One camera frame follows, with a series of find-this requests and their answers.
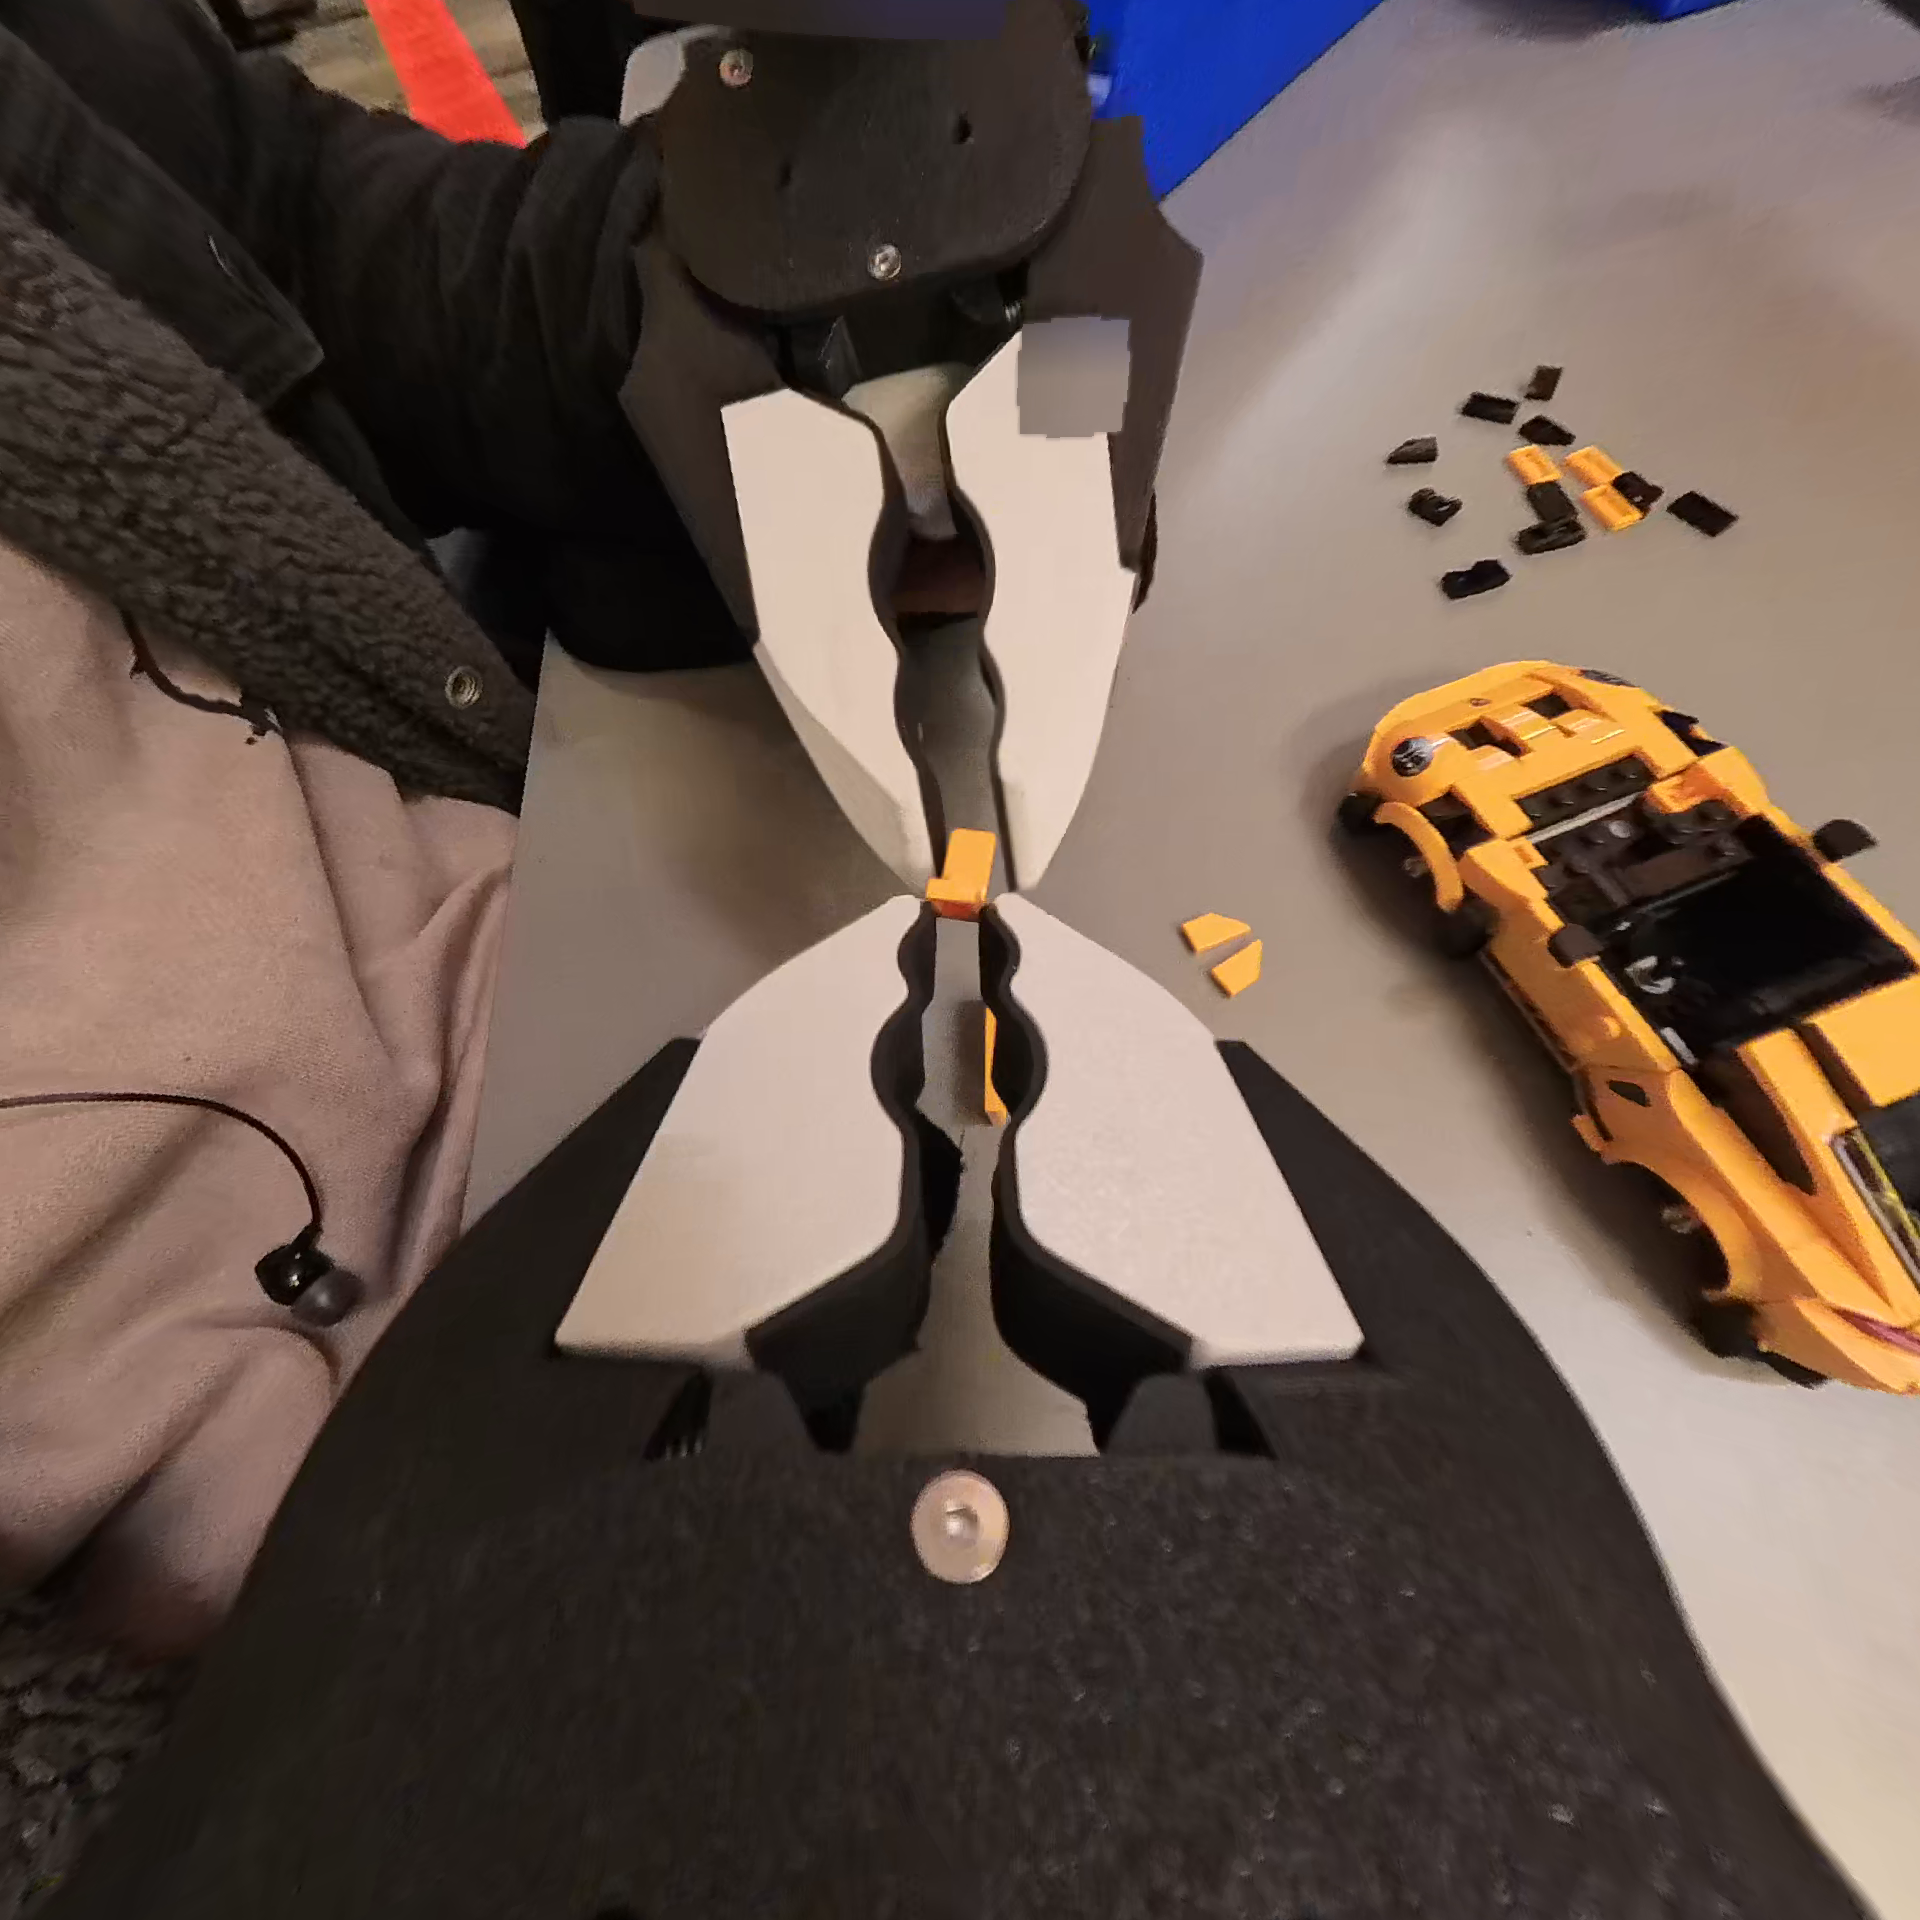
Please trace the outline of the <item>blue plastic bin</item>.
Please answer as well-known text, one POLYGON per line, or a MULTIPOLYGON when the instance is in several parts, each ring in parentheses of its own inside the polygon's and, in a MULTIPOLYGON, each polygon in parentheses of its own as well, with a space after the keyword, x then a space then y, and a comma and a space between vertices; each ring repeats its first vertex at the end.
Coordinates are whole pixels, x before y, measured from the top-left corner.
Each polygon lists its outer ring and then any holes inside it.
POLYGON ((1086 2, 1095 115, 1134 117, 1156 199, 1192 178, 1374 2, 1086 2))

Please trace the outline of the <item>black fleece jacket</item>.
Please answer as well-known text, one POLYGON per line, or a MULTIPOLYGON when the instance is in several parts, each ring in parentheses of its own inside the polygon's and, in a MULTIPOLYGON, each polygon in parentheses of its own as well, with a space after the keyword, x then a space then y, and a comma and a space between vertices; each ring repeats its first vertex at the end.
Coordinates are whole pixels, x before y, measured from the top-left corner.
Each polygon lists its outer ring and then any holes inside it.
MULTIPOLYGON (((239 241, 242 59, 200 5, 6 5, 6 546, 182 704, 516 824, 524 687, 274 423, 320 353, 239 241)), ((108 1641, 68 1590, 6 1593, 6 1917, 43 1914, 202 1647, 108 1641)))

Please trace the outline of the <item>person's left hand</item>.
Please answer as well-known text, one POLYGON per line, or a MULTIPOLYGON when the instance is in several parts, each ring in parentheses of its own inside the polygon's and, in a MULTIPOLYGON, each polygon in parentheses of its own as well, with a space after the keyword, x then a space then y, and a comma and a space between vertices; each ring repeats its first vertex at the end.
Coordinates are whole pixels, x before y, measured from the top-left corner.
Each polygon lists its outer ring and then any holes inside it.
POLYGON ((988 603, 985 560, 972 543, 912 537, 894 589, 900 618, 979 618, 988 603))

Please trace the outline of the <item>pile of small lego parts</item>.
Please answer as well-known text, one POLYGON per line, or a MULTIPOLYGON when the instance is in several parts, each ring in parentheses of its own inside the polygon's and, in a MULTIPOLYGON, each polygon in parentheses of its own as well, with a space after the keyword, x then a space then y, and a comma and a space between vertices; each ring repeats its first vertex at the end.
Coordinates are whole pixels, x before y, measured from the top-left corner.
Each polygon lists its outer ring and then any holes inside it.
MULTIPOLYGON (((1727 537, 1739 514, 1698 489, 1671 491, 1641 469, 1622 465, 1599 445, 1550 415, 1567 382, 1559 363, 1539 363, 1516 392, 1470 392, 1457 406, 1457 421, 1512 429, 1516 445, 1502 456, 1526 522, 1506 546, 1513 560, 1544 560, 1576 551, 1591 535, 1618 535, 1667 513, 1698 537, 1727 537)), ((1438 434, 1407 438, 1382 459, 1391 474, 1425 474, 1443 459, 1438 434)), ((1432 533, 1459 523, 1465 496, 1423 480, 1404 496, 1404 514, 1432 533)), ((1465 603, 1506 589, 1513 573, 1506 555, 1489 555, 1443 569, 1438 590, 1449 603, 1465 603)))

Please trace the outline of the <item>orange lego car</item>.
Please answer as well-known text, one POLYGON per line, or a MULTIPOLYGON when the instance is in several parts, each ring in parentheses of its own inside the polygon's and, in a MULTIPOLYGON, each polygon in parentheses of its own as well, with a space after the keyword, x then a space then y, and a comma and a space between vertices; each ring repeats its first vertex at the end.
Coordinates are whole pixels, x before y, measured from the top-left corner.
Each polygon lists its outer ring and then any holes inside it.
POLYGON ((1599 1162, 1704 1242, 1692 1323, 1801 1385, 1919 1393, 1919 946, 1695 717, 1521 661, 1371 733, 1337 819, 1570 1081, 1599 1162))

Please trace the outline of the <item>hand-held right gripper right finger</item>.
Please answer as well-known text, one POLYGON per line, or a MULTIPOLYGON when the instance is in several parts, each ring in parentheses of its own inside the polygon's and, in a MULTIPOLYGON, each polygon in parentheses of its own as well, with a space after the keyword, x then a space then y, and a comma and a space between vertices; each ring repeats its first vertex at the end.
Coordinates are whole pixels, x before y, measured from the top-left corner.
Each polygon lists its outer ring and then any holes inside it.
POLYGON ((1010 1110, 995 1326, 1095 1450, 1140 1384, 1353 1360, 1355 1311, 1203 1019, 1025 897, 988 909, 979 965, 1010 1110))

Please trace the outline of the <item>orange-red panel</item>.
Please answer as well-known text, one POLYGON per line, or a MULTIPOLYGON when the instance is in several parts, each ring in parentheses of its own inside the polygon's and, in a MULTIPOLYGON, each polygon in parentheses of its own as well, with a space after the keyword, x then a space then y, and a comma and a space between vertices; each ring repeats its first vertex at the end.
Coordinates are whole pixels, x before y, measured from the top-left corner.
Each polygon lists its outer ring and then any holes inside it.
POLYGON ((366 15, 416 125, 456 142, 527 144, 446 2, 366 2, 366 15))

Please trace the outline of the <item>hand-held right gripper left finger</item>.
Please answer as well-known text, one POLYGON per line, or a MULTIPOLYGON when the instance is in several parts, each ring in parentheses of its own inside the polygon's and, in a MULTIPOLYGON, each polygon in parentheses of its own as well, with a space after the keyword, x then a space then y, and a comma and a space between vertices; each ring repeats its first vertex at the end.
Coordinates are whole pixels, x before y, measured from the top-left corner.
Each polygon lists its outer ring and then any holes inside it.
POLYGON ((696 1043, 558 1326, 566 1357, 778 1379, 849 1450, 921 1339, 966 1155, 921 1111, 938 918, 891 897, 696 1043))

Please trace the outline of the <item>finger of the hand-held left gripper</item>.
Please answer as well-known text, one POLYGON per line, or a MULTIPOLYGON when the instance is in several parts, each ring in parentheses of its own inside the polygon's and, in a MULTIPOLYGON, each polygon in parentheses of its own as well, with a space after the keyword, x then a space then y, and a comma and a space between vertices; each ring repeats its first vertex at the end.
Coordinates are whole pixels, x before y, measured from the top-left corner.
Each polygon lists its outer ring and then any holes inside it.
POLYGON ((996 350, 944 416, 950 491, 988 566, 984 653, 1015 891, 1032 891, 1076 817, 1136 602, 1114 514, 1108 440, 1026 434, 1019 350, 996 350))
POLYGON ((906 886, 934 871, 921 769, 899 717, 891 614, 907 520, 879 429, 802 392, 722 415, 754 659, 836 807, 906 886))

